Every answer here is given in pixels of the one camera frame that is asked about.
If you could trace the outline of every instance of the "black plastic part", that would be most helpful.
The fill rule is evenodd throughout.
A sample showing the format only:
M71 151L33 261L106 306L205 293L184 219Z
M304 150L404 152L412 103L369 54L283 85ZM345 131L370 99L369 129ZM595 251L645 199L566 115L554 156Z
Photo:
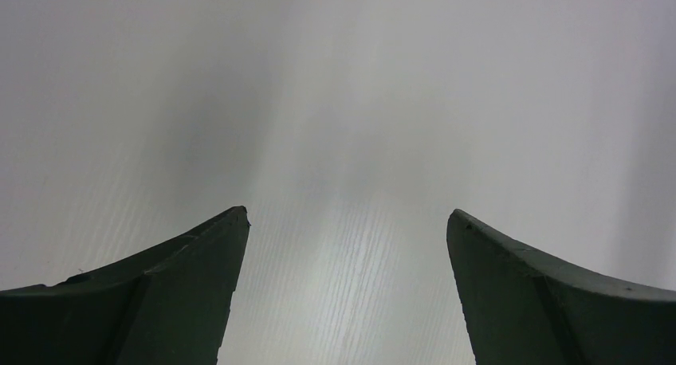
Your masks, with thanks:
M478 365L676 363L676 292L580 268L460 210L447 243Z
M0 364L216 364L249 226L234 207L59 285L0 292Z

